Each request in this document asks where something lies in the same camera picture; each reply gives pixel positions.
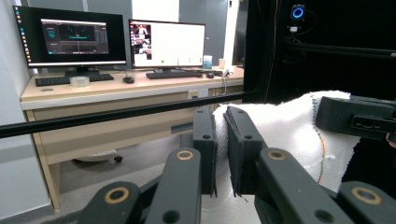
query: white wall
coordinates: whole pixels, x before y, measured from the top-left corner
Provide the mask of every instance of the white wall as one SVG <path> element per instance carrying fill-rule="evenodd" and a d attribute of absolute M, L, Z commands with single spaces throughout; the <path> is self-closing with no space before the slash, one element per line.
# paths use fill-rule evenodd
<path fill-rule="evenodd" d="M 225 28 L 224 56 L 225 68 L 231 69 L 233 65 L 233 42 L 235 41 L 236 20 L 238 19 L 240 0 L 228 0 L 227 23 Z"/>
<path fill-rule="evenodd" d="M 0 1 L 0 125 L 25 122 L 20 97 L 29 80 L 12 1 Z M 50 204 L 30 135 L 0 139 L 0 220 Z"/>
<path fill-rule="evenodd" d="M 134 20 L 178 21 L 179 0 L 132 0 Z"/>

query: black mechanical part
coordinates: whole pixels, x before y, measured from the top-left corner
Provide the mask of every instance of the black mechanical part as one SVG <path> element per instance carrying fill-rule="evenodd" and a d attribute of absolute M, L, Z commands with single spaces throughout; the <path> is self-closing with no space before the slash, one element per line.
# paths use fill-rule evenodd
<path fill-rule="evenodd" d="M 101 188 L 90 200 L 78 223 L 134 223 L 139 220 L 139 187 L 129 182 L 114 182 Z"/>
<path fill-rule="evenodd" d="M 155 190 L 146 224 L 200 223 L 201 155 L 182 147 L 170 153 Z"/>
<path fill-rule="evenodd" d="M 381 189 L 365 183 L 343 183 L 338 192 L 337 203 L 356 223 L 395 222 L 396 202 Z"/>
<path fill-rule="evenodd" d="M 218 146 L 215 135 L 213 115 L 208 106 L 200 107 L 194 111 L 192 147 L 201 153 L 201 191 L 203 194 L 213 193 L 217 196 L 216 164 Z"/>
<path fill-rule="evenodd" d="M 354 223 L 288 151 L 263 149 L 258 169 L 269 190 L 266 195 L 271 195 L 283 217 L 281 223 Z M 255 200 L 256 209 L 266 201 Z M 263 211 L 258 214 L 262 223 L 268 223 Z"/>
<path fill-rule="evenodd" d="M 228 153 L 233 195 L 255 194 L 256 161 L 267 147 L 262 136 L 244 110 L 228 106 L 224 118 L 228 124 Z"/>
<path fill-rule="evenodd" d="M 315 124 L 329 132 L 381 140 L 385 132 L 391 131 L 385 129 L 384 123 L 391 122 L 393 111 L 391 105 L 322 97 Z"/>

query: computer monitor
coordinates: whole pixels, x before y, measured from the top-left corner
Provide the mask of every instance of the computer monitor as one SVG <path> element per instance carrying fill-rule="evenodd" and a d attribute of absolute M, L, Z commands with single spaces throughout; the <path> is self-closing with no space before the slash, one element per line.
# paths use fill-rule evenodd
<path fill-rule="evenodd" d="M 133 68 L 172 69 L 202 66 L 205 25 L 129 20 Z"/>
<path fill-rule="evenodd" d="M 13 10 L 28 68 L 76 67 L 76 72 L 66 72 L 73 76 L 89 67 L 126 64 L 122 15 L 19 6 Z"/>

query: cable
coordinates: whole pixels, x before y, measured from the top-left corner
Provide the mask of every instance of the cable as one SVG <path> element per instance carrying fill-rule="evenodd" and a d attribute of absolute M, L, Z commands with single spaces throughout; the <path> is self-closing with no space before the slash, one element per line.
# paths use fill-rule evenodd
<path fill-rule="evenodd" d="M 304 34 L 306 34 L 308 32 L 311 32 L 318 24 L 318 17 L 317 17 L 317 15 L 315 15 L 315 13 L 313 11 L 306 10 L 305 12 L 308 12 L 308 13 L 310 13 L 310 14 L 312 14 L 314 16 L 315 23 L 309 29 L 307 29 L 306 31 L 301 32 L 299 34 L 295 34 L 295 35 L 304 35 Z"/>
<path fill-rule="evenodd" d="M 275 7 L 275 16 L 274 16 L 274 45 L 273 45 L 273 58 L 272 58 L 272 60 L 271 60 L 270 74 L 269 74 L 269 77 L 268 77 L 268 84 L 267 84 L 267 90 L 266 90 L 266 93 L 265 93 L 265 96 L 264 96 L 264 102 L 267 100 L 267 97 L 268 97 L 268 92 L 269 92 L 270 83 L 271 83 L 271 77 L 272 77 L 273 68 L 274 68 L 274 60 L 275 60 L 275 56 L 276 56 L 276 29 L 277 29 L 277 27 L 276 27 L 276 18 L 277 18 L 277 11 L 278 11 L 278 2 L 277 2 L 277 1 L 278 1 L 278 0 L 275 0 L 275 2 L 276 2 L 276 7 Z M 258 3 L 258 5 L 259 5 L 259 11 L 260 11 L 260 15 L 261 15 L 261 17 L 262 17 L 262 9 L 261 9 L 261 7 L 260 7 L 259 0 L 257 0 L 257 3 Z"/>

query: keyboard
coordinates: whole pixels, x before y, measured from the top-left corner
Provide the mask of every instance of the keyboard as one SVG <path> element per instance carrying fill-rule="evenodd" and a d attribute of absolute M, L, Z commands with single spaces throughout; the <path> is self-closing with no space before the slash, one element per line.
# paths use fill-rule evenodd
<path fill-rule="evenodd" d="M 173 78 L 173 77 L 201 77 L 199 72 L 160 72 L 160 73 L 146 73 L 149 79 Z"/>
<path fill-rule="evenodd" d="M 114 80 L 114 77 L 110 74 L 89 74 L 82 77 L 88 77 L 90 82 Z M 70 84 L 70 77 L 39 77 L 35 79 L 35 85 L 37 87 L 64 84 Z"/>

